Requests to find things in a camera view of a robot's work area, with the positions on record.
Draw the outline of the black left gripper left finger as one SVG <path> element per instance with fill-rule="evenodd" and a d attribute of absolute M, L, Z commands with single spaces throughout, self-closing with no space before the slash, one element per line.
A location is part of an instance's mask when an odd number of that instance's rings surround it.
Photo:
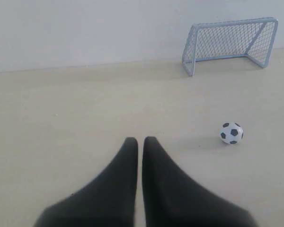
<path fill-rule="evenodd" d="M 46 208 L 36 227 L 132 227 L 137 188 L 138 143 L 125 139 L 109 165 L 90 183 Z"/>

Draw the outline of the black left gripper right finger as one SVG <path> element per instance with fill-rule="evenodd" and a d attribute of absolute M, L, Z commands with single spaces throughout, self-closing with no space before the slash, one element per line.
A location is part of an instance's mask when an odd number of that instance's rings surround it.
<path fill-rule="evenodd" d="M 190 178 L 156 137 L 146 137 L 142 189 L 148 227 L 254 227 L 250 213 Z"/>

